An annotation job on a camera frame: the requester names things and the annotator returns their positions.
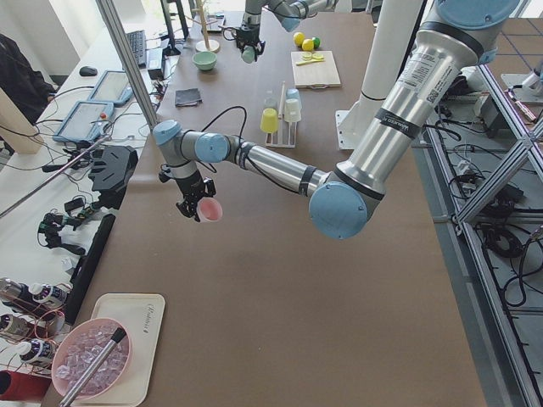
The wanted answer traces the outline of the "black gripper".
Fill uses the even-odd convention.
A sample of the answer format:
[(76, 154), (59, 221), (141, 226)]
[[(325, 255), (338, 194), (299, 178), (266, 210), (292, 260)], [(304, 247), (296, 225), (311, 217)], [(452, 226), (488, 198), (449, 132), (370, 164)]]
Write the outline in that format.
[(184, 199), (176, 202), (177, 209), (189, 219), (200, 222), (198, 214), (198, 201), (194, 199), (213, 198), (216, 195), (215, 183), (211, 178), (202, 178), (199, 172), (184, 178), (175, 179)]
[(260, 41), (260, 27), (258, 25), (241, 25), (235, 28), (236, 47), (241, 53), (245, 46), (255, 47), (255, 55), (261, 56), (265, 50), (266, 42)]

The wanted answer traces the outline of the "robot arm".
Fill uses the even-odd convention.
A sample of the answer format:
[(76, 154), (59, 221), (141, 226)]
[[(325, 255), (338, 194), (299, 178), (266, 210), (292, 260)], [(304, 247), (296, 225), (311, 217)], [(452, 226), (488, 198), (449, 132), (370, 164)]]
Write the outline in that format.
[(337, 112), (338, 144), (350, 156), (331, 172), (239, 136), (185, 130), (165, 120), (153, 130), (165, 158), (160, 179), (176, 182), (183, 196), (179, 210), (200, 221), (215, 190), (200, 175), (198, 163), (229, 161), (308, 197), (311, 221), (324, 235), (353, 237), (370, 220), (390, 172), (461, 70), (494, 59), (496, 38), (516, 7), (514, 1), (436, 1), (406, 48), (406, 62), (384, 47), (384, 32), (392, 25), (392, 11), (386, 8), (362, 83), (376, 96), (361, 94), (350, 109)]
[(334, 11), (337, 1), (299, 0), (299, 1), (246, 1), (242, 23), (234, 27), (234, 41), (241, 53), (242, 60), (251, 64), (264, 52), (266, 43), (260, 39), (261, 15), (264, 9), (270, 11), (283, 29), (292, 32), (300, 23), (324, 11)]

